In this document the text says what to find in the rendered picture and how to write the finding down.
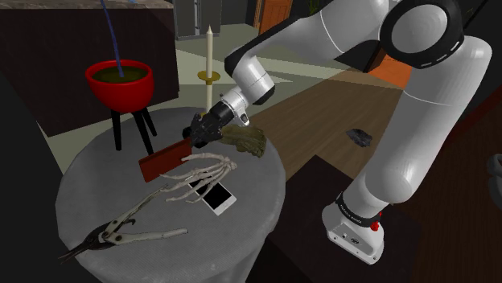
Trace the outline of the olive crumpled cloth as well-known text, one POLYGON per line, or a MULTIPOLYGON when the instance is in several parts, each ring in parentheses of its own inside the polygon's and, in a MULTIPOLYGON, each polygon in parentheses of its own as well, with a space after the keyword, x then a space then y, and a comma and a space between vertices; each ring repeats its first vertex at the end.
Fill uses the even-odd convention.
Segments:
POLYGON ((221 129, 220 143, 236 147, 238 152, 250 153, 261 158, 266 149, 267 138, 256 126, 226 125, 221 129))

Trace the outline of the pale skeleton hand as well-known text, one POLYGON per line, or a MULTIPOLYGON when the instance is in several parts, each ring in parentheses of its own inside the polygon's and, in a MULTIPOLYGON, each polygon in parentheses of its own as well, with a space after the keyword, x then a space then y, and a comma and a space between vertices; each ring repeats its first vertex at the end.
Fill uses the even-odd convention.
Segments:
POLYGON ((229 157, 212 154, 212 153, 202 153, 202 154, 190 154, 184 158, 181 158, 183 162, 188 162, 194 159, 214 159, 217 163, 204 167, 204 168, 194 168, 186 174, 181 175, 168 175, 161 174, 161 177, 178 180, 178 182, 173 185, 165 185, 158 189, 161 193, 167 193, 172 191, 177 191, 178 189, 188 186, 190 183, 198 181, 198 183, 188 191, 185 191, 182 195, 170 197, 166 199, 166 202, 178 201, 184 199, 186 203, 197 203, 206 196, 212 188, 220 182, 229 172, 237 168, 237 164, 233 162, 229 157), (196 193, 197 190, 207 185, 205 192, 195 199, 187 199, 189 196, 196 193))

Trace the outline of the red flat box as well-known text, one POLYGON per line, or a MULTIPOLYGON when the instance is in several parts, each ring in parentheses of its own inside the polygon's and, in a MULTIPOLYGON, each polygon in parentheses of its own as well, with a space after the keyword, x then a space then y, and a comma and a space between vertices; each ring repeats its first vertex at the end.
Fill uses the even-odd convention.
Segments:
POLYGON ((184 163, 183 158, 189 155, 191 155, 191 139, 188 137, 140 159, 138 164, 144 181, 148 183, 161 174, 181 166, 184 163))

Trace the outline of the white candle in gold holder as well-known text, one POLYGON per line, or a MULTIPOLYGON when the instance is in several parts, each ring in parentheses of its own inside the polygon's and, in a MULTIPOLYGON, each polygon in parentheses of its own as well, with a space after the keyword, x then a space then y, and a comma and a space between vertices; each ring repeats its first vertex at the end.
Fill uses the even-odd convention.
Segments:
POLYGON ((206 105, 205 105, 205 113, 209 113, 212 103, 212 86, 215 81, 220 79, 220 74, 213 71, 213 32, 212 28, 208 27, 206 33, 207 40, 207 56, 206 56, 206 68, 204 71, 200 71, 197 73, 197 76, 205 83, 206 85, 206 105))

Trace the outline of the white smartphone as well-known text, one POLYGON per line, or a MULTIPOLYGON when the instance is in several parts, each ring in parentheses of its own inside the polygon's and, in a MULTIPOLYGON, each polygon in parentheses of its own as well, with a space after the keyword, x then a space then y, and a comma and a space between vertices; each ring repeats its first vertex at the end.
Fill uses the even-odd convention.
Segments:
POLYGON ((221 215, 230 208, 237 198, 221 183, 217 183, 208 193, 208 184, 195 191, 198 196, 204 195, 202 201, 215 215, 221 215))

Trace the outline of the red plant pot on legs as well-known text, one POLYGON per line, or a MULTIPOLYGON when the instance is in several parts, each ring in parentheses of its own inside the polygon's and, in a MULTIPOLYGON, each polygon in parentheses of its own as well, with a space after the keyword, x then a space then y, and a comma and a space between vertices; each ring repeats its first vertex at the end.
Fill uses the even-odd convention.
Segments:
POLYGON ((99 0, 105 13, 112 39, 114 58, 88 67, 85 78, 95 97, 111 112, 116 150, 122 149, 121 121, 123 113, 131 113, 138 127, 146 152, 152 154, 150 136, 157 132, 147 110, 154 92, 153 71, 147 64, 121 59, 116 35, 104 0, 99 0))

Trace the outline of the round grey table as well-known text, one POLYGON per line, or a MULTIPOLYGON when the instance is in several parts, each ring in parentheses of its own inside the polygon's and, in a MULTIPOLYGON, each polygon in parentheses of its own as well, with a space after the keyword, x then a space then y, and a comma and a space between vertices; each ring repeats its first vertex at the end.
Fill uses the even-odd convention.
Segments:
POLYGON ((121 124, 121 150, 113 131, 96 136, 64 174, 56 199, 60 239, 76 247, 94 228, 128 211, 144 198, 149 203, 127 224, 125 233, 187 233, 145 240, 106 250, 87 251, 78 262, 102 283, 273 283, 274 253, 269 241, 285 198, 286 174, 272 143, 261 157, 213 142, 205 147, 224 155, 237 168, 222 180, 235 197, 216 214, 187 188, 161 192, 177 176, 208 166, 196 159, 146 182, 138 162, 146 148, 134 120, 121 124))

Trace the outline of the orange wooden door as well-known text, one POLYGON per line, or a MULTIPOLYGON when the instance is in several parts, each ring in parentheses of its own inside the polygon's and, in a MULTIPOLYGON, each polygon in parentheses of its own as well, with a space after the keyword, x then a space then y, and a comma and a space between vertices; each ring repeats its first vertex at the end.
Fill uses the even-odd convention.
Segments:
POLYGON ((289 18, 293 0, 257 0, 253 26, 262 34, 289 18))

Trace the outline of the dark robot stand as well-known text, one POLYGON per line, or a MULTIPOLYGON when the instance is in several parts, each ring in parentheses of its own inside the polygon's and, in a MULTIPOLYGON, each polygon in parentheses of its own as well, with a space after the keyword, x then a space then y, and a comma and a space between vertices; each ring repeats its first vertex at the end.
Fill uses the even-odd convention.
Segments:
POLYGON ((385 248, 373 265, 328 239, 322 211, 351 181, 319 156, 298 170, 286 182, 278 223, 246 283, 418 283, 413 274, 421 225, 395 206, 383 211, 385 248))

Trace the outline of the black rock-like lump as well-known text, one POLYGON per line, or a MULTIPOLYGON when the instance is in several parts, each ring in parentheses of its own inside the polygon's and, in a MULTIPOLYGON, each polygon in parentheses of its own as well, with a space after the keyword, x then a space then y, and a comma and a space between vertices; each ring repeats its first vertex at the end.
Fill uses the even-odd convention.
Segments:
POLYGON ((346 132, 346 134, 360 147, 369 147, 371 145, 372 136, 364 132, 362 129, 350 129, 346 132))

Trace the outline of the grey rounded object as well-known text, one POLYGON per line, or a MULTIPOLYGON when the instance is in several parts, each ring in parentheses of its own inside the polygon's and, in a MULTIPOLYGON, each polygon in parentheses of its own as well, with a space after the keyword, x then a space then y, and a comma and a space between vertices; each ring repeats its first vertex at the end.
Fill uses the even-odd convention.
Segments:
POLYGON ((488 159, 489 194, 494 204, 502 211, 502 154, 495 154, 488 159))

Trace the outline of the white-handled tin snips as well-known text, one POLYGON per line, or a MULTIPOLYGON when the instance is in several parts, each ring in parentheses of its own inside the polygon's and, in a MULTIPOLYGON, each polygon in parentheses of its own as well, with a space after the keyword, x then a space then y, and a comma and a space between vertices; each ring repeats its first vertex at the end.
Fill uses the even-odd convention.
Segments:
POLYGON ((160 192, 161 190, 157 190, 150 193, 134 207, 124 212, 116 219, 113 219, 110 222, 102 224, 101 226, 95 228, 84 238, 84 240, 80 244, 66 252, 64 255, 59 256, 59 259, 61 259, 62 263, 64 263, 67 260, 75 258, 77 255, 87 250, 104 250, 107 248, 112 248, 114 246, 131 244, 138 241, 161 240, 173 236, 187 234, 188 230, 186 228, 178 228, 166 232, 143 232, 138 234, 127 234, 119 232, 120 228, 122 228, 126 224, 134 225, 136 223, 136 220, 132 219, 132 216, 140 211, 143 207, 145 207, 160 192))

